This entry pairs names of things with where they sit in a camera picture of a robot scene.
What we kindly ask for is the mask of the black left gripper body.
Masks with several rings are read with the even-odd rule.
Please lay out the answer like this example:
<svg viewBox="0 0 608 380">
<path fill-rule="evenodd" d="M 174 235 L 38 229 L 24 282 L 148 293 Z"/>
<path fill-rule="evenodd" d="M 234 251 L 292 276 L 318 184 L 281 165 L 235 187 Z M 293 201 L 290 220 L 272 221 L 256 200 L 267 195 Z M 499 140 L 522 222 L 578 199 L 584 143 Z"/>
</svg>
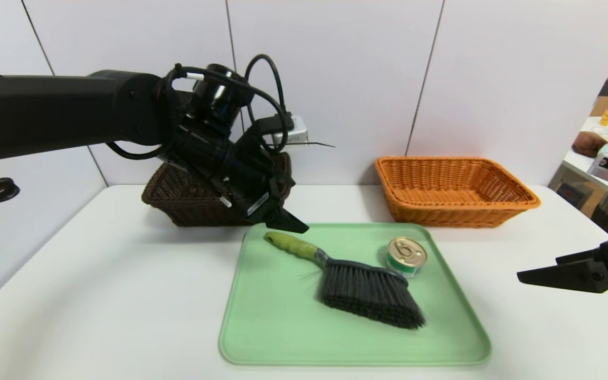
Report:
<svg viewBox="0 0 608 380">
<path fill-rule="evenodd" d="M 256 140 L 211 140 L 203 144 L 204 187 L 242 219 L 266 222 L 279 214 L 284 188 L 295 184 L 278 163 L 283 157 L 267 152 Z"/>
</svg>

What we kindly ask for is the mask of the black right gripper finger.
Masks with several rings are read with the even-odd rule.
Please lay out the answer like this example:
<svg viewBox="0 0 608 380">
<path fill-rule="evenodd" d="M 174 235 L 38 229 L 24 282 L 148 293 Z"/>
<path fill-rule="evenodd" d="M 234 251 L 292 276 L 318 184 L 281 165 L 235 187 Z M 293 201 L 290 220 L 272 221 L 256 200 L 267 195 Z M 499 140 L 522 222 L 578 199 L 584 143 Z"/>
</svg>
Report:
<svg viewBox="0 0 608 380">
<path fill-rule="evenodd" d="M 608 270 L 593 259 L 565 262 L 541 269 L 517 272 L 517 279 L 529 286 L 550 287 L 589 293 L 608 291 Z"/>
<path fill-rule="evenodd" d="M 585 252 L 577 252 L 555 258 L 555 262 L 558 265 L 566 265 L 584 261 L 603 262 L 603 255 L 600 248 L 594 248 Z"/>
</svg>

